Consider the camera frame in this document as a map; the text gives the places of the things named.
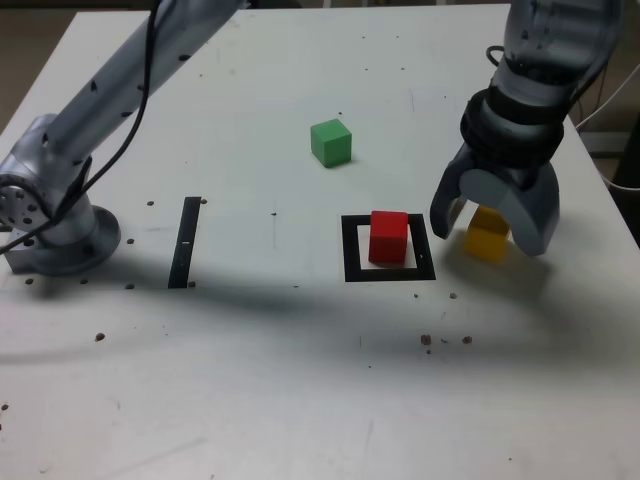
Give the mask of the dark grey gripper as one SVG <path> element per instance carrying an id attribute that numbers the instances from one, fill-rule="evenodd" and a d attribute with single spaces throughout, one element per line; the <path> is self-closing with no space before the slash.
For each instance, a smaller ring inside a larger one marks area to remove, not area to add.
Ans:
<path id="1" fill-rule="evenodd" d="M 559 185 L 553 166 L 544 162 L 518 169 L 517 185 L 487 171 L 471 169 L 473 166 L 471 150 L 461 148 L 445 168 L 429 210 L 433 233 L 441 239 L 448 238 L 458 216 L 453 212 L 454 205 L 463 195 L 496 210 L 523 253 L 544 254 L 560 213 Z"/>

